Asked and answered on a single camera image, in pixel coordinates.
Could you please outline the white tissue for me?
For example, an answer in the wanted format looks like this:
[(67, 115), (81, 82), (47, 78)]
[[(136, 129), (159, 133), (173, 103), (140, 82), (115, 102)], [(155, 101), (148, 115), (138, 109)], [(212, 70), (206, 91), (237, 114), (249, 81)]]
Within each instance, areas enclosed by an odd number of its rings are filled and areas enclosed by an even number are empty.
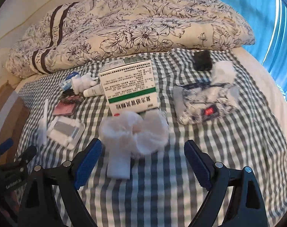
[(233, 84), (236, 72), (232, 61), (217, 61), (211, 71), (211, 84)]

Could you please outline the white bear figurine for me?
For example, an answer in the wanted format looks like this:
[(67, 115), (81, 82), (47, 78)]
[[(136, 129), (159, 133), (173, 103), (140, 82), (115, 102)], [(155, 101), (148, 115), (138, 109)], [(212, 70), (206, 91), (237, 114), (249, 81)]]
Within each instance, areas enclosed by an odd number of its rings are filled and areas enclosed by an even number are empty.
[(98, 77), (93, 77), (91, 72), (80, 76), (79, 74), (71, 78), (71, 86), (76, 95), (83, 93), (97, 84)]

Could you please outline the blue tissue pack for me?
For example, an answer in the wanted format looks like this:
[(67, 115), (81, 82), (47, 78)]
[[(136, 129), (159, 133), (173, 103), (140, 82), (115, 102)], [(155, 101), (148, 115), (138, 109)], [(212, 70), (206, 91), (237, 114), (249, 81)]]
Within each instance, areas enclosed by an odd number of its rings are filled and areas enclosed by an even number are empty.
[(66, 78), (60, 82), (59, 87), (63, 91), (69, 90), (71, 88), (71, 79), (77, 75), (79, 75), (79, 73), (75, 71), (69, 73), (69, 75), (67, 75)]

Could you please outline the white plastic tray kit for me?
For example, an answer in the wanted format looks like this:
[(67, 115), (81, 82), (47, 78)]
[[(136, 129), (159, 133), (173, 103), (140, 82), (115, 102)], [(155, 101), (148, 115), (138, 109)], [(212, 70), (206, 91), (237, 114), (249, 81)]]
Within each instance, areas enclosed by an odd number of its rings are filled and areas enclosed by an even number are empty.
[(73, 150), (79, 142), (85, 124), (80, 119), (56, 116), (47, 129), (47, 137), (62, 147)]

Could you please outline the floral cream duvet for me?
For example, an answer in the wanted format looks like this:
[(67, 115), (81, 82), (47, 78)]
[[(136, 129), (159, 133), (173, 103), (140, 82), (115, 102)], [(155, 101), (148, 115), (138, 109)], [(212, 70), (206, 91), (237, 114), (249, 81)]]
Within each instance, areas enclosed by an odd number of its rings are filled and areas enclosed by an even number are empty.
[(254, 43), (249, 23), (220, 0), (84, 0), (31, 25), (10, 49), (6, 69), (26, 79), (136, 53)]

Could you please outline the pink embossed card case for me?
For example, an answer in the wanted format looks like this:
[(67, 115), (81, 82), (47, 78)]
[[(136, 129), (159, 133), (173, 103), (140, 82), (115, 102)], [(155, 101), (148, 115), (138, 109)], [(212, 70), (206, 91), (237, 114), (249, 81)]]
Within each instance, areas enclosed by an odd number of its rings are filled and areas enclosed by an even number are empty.
[(83, 94), (75, 94), (73, 90), (64, 91), (52, 114), (53, 116), (71, 116), (83, 101)]

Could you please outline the black small box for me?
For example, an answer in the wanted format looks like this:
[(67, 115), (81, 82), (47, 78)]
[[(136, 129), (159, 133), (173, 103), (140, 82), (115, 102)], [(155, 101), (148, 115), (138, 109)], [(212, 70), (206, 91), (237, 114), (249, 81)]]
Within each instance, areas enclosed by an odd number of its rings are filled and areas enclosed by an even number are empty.
[(193, 61), (196, 71), (210, 71), (212, 69), (212, 60), (209, 50), (195, 52)]

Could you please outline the white cream tube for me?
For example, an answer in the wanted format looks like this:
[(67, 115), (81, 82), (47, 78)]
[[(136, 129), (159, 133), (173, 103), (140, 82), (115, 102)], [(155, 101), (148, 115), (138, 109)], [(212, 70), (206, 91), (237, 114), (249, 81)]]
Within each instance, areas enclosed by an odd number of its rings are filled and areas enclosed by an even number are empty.
[(83, 96), (87, 97), (94, 97), (104, 95), (104, 90), (101, 84), (95, 85), (83, 91)]

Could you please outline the floral fabric pouch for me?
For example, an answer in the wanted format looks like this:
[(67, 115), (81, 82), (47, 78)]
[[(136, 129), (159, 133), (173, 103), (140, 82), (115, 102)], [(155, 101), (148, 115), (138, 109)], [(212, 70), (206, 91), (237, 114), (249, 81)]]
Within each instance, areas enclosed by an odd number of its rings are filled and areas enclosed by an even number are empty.
[(210, 82), (174, 86), (173, 101), (180, 124), (199, 124), (237, 110), (239, 89), (235, 84)]

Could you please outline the blue curtain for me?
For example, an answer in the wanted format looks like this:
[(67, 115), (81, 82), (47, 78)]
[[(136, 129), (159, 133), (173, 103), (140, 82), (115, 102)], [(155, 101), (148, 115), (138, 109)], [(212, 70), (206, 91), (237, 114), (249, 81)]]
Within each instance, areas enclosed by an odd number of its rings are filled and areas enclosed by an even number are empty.
[(245, 49), (270, 73), (287, 95), (287, 8), (282, 0), (221, 0), (253, 29), (255, 44)]

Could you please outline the cardboard box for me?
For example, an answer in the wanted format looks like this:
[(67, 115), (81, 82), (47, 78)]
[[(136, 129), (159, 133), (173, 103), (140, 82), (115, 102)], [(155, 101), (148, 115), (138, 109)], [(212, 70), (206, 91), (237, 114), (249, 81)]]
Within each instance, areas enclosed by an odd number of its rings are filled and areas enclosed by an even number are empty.
[(0, 165), (14, 160), (29, 114), (30, 110), (8, 82), (0, 86), (0, 144), (9, 138), (13, 141), (12, 147), (0, 156)]

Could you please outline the white green medicine box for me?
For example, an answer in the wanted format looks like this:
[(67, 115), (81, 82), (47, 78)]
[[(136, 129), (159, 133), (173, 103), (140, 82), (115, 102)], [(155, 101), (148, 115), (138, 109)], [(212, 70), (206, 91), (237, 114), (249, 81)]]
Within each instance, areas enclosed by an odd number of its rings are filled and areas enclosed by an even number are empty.
[(141, 113), (159, 107), (149, 59), (119, 59), (106, 63), (99, 79), (113, 116), (123, 111)]

